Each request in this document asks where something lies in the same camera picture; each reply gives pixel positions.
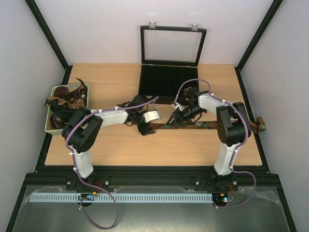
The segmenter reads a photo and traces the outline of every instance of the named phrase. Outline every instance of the glass panel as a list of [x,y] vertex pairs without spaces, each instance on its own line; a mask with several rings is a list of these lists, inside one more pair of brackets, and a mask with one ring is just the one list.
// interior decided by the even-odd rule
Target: glass panel
[[[37,187],[37,192],[66,192],[64,187]],[[35,188],[27,189],[26,195]],[[188,193],[180,187],[115,187],[117,193]],[[233,204],[243,202],[252,191],[240,187]],[[283,207],[275,187],[257,187],[257,194],[245,205],[216,209],[211,203],[120,203],[120,220],[113,232],[200,232],[263,231],[288,232]],[[25,197],[14,232],[74,231],[96,232],[76,203],[30,203]],[[112,203],[93,203],[85,209],[102,226],[110,226],[115,217]]]
[[144,30],[145,60],[195,62],[201,32]]

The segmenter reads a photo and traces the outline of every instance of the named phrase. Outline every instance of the green basket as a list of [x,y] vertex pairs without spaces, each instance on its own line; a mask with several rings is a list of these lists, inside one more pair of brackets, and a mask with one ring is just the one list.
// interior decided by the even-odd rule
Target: green basket
[[[67,87],[69,89],[69,91],[73,91],[75,89],[77,89],[81,84],[71,84],[71,85],[63,85],[64,87]],[[90,94],[89,94],[89,84],[85,83],[85,85],[87,86],[87,108],[89,107],[89,98],[90,98]],[[51,96],[54,95],[54,92],[55,92],[55,89],[59,87],[59,86],[55,86],[52,88],[52,93],[51,93]],[[53,129],[49,123],[49,118],[50,116],[52,115],[52,111],[50,109],[50,107],[48,107],[48,111],[47,111],[47,117],[46,117],[46,122],[45,122],[45,131],[47,133],[50,133],[51,135],[61,135],[62,133],[62,130],[63,129]]]

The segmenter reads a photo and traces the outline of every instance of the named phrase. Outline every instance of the open box lid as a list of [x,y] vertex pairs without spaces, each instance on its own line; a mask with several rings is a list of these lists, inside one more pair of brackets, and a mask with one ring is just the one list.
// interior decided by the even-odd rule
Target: open box lid
[[140,27],[141,62],[152,65],[197,67],[206,29],[163,27],[150,23]]

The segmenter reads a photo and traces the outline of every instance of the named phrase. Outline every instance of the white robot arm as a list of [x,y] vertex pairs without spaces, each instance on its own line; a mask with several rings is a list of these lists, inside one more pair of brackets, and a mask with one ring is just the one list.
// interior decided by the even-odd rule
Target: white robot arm
[[208,91],[199,92],[197,88],[188,88],[185,93],[189,106],[184,108],[178,102],[174,102],[172,106],[176,110],[168,123],[183,123],[206,111],[217,115],[217,131],[221,147],[214,169],[218,175],[230,174],[239,149],[251,135],[251,126],[244,104],[241,102],[231,104]]
[[[136,105],[139,105],[140,101],[141,99],[136,96],[132,102],[138,102]],[[132,110],[134,106],[127,108],[131,109],[125,110],[126,108],[116,106],[108,110],[89,111],[87,108],[82,108],[74,114],[63,129],[62,136],[68,140],[68,145],[72,151],[70,154],[75,157],[73,159],[74,170],[77,171],[76,169],[78,169],[82,178],[87,178],[93,172],[90,148],[100,128],[113,124],[131,122],[138,125],[139,132],[142,135],[154,133],[153,128],[150,128],[147,123],[160,118],[160,114],[156,110],[140,113],[139,111]],[[91,114],[93,116],[84,122],[84,124],[87,124],[85,128],[77,125],[86,115]]]

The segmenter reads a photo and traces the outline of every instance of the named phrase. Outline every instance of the wooden table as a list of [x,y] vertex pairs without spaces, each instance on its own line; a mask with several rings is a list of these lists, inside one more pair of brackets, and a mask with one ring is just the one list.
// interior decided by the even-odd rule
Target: wooden table
[[[233,65],[199,65],[199,78],[208,80],[212,92],[227,101],[243,102]],[[76,77],[89,84],[91,109],[111,108],[130,101],[138,93],[140,64],[74,64],[69,84],[78,83]],[[200,82],[200,90],[208,86]],[[156,105],[166,122],[174,108]],[[203,121],[216,120],[212,113]],[[217,130],[157,130],[142,136],[136,126],[112,125],[100,130],[91,148],[93,165],[157,165],[206,166],[218,157],[220,141]],[[45,165],[72,165],[64,138],[53,136]],[[252,135],[241,148],[235,165],[262,165]]]

